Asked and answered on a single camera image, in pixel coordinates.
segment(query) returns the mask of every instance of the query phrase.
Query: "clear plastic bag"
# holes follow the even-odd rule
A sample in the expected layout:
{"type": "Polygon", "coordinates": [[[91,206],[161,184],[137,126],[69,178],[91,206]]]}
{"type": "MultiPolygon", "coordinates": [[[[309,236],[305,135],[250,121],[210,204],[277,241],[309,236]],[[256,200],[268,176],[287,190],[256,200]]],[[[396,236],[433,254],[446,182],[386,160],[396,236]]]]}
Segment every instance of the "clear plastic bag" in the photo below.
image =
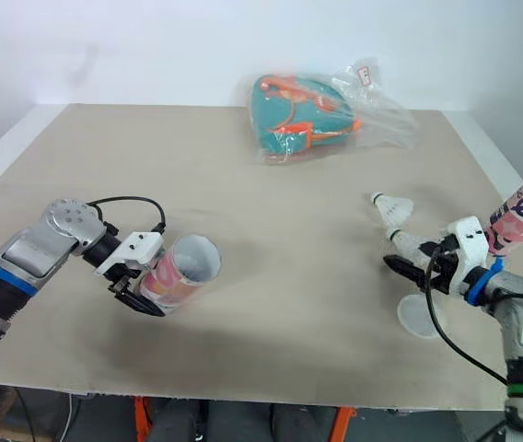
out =
{"type": "Polygon", "coordinates": [[[342,151],[342,145],[412,148],[417,140],[415,119],[378,86],[373,59],[331,77],[261,76],[251,89],[249,108],[261,155],[269,163],[322,157],[342,151]]]}

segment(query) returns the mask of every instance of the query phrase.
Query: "tabletop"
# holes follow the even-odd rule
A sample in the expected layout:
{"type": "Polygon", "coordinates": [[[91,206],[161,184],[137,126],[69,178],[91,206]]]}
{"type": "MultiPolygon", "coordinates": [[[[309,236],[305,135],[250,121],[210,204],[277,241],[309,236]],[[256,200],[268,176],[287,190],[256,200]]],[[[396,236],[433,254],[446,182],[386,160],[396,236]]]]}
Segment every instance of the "tabletop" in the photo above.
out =
{"type": "MultiPolygon", "coordinates": [[[[83,260],[13,318],[0,384],[101,393],[368,407],[502,409],[505,389],[441,340],[410,335],[396,307],[416,287],[389,271],[371,192],[409,197],[406,229],[436,236],[501,203],[444,115],[417,111],[419,145],[350,149],[267,166],[241,108],[70,105],[0,178],[0,245],[59,197],[159,201],[170,245],[197,232],[219,276],[166,318],[116,301],[83,260]]],[[[104,206],[149,229],[147,204],[104,206]]],[[[523,246],[507,261],[523,275],[523,246]]],[[[498,324],[436,295],[447,332],[500,373],[498,324]]]]}

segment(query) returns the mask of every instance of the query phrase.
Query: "plastic lid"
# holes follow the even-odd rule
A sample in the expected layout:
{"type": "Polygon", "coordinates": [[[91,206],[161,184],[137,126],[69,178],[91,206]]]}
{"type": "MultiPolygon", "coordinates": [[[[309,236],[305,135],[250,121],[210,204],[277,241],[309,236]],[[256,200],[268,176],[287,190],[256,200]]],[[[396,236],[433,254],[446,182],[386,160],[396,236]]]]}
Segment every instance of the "plastic lid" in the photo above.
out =
{"type": "MultiPolygon", "coordinates": [[[[434,308],[436,309],[437,320],[443,327],[446,320],[439,311],[439,306],[434,300],[434,308]]],[[[434,323],[429,316],[427,309],[427,300],[424,294],[407,295],[397,306],[397,316],[401,325],[407,332],[420,338],[437,338],[437,333],[434,323]]]]}

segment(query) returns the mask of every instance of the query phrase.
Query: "shuttlecock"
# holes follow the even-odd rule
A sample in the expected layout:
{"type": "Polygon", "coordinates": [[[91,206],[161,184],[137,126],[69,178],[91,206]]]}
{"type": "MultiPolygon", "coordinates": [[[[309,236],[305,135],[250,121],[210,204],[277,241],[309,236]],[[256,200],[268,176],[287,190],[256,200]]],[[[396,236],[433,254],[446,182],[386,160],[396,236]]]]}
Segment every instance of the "shuttlecock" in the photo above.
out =
{"type": "Polygon", "coordinates": [[[372,193],[370,201],[378,208],[382,221],[387,227],[399,227],[413,213],[414,204],[408,198],[397,198],[375,192],[372,193]]]}

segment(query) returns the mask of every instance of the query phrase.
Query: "blue tape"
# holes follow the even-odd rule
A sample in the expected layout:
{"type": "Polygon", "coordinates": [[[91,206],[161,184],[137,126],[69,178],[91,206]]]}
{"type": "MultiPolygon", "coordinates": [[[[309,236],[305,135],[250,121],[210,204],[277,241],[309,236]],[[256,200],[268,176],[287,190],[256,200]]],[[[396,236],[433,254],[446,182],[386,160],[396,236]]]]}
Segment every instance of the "blue tape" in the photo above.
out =
{"type": "Polygon", "coordinates": [[[4,270],[0,267],[0,279],[6,281],[7,283],[13,285],[16,288],[19,288],[24,293],[29,295],[30,297],[34,297],[34,295],[37,293],[37,289],[27,283],[26,281],[23,281],[22,279],[18,278],[17,276],[14,276],[11,274],[8,270],[4,270]]]}
{"type": "Polygon", "coordinates": [[[497,256],[491,268],[471,287],[466,297],[466,302],[471,306],[478,306],[479,295],[493,276],[503,271],[503,258],[497,256]]]}

